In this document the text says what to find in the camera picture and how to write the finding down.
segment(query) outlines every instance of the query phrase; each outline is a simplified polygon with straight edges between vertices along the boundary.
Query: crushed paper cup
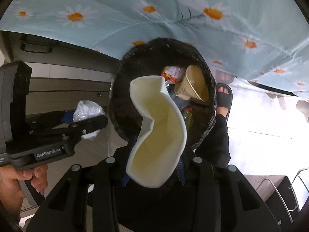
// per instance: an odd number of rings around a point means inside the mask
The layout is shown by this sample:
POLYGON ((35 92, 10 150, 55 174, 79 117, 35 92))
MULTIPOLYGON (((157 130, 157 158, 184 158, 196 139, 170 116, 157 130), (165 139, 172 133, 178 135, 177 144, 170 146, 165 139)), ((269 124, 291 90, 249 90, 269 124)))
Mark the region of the crushed paper cup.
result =
POLYGON ((204 75, 197 65, 190 65, 181 83, 175 85, 175 94, 184 100, 195 98, 206 102, 209 99, 204 75))
POLYGON ((126 172, 143 187, 163 185, 183 153, 187 130, 161 76, 131 81, 131 100, 143 117, 140 134, 129 155, 126 172))

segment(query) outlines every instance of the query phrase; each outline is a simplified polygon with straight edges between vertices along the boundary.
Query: beige paper cup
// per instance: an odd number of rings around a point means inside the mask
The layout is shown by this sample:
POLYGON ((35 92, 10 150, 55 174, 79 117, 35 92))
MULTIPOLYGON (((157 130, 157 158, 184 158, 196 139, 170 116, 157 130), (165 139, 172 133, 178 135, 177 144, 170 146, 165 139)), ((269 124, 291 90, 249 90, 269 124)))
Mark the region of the beige paper cup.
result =
POLYGON ((181 83, 175 85, 175 94, 184 100, 195 98, 201 101, 209 99, 204 75, 197 65, 190 65, 181 83))

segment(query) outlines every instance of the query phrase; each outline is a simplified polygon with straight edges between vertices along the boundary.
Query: black slipper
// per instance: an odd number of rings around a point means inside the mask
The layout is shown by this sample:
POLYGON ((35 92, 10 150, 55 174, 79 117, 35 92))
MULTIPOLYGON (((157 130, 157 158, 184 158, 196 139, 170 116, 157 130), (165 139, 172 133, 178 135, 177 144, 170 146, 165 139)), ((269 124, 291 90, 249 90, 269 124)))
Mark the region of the black slipper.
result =
POLYGON ((232 89, 227 84, 218 83, 218 84, 216 84, 216 93, 217 93, 217 107, 225 107, 225 108, 227 108, 229 110, 228 114, 225 117, 225 120, 227 122, 228 118, 229 118, 229 115, 230 115, 232 101, 233 101, 232 89), (227 89, 229 94, 225 94, 223 92, 219 92, 218 89, 220 87, 223 87, 223 89, 227 89))

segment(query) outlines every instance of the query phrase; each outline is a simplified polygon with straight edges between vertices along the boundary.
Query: finger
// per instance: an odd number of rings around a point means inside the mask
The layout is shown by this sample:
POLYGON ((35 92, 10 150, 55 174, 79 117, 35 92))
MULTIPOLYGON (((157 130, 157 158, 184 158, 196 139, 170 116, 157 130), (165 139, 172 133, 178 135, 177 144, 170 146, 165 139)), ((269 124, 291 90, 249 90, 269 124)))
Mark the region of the finger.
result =
POLYGON ((35 177, 40 178, 41 176, 43 176, 47 172, 47 169, 48 169, 47 165, 36 167, 34 169, 35 177))
POLYGON ((4 181, 21 180, 26 181, 32 178, 31 170, 17 171, 12 165, 1 168, 1 175, 4 181))
POLYGON ((37 177, 33 177, 31 179, 31 185, 38 191, 41 192, 43 190, 45 190, 48 186, 48 182, 47 182, 47 174, 43 175, 40 178, 37 177))

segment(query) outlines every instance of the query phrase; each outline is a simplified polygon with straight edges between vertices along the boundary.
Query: trash bin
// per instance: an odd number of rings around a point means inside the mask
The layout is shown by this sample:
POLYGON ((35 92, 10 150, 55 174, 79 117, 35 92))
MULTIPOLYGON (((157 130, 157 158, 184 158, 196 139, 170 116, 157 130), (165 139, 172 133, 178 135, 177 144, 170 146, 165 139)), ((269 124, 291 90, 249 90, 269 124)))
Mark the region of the trash bin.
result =
POLYGON ((197 148, 215 124, 215 80, 198 50, 186 43, 157 38, 131 49, 121 62, 112 86, 109 117, 118 135, 129 141, 131 135, 139 135, 143 118, 134 107, 129 93, 130 82, 138 77, 160 75, 166 66, 187 68, 197 65, 203 72, 209 91, 207 102, 191 100, 193 125, 188 130, 186 146, 197 148))

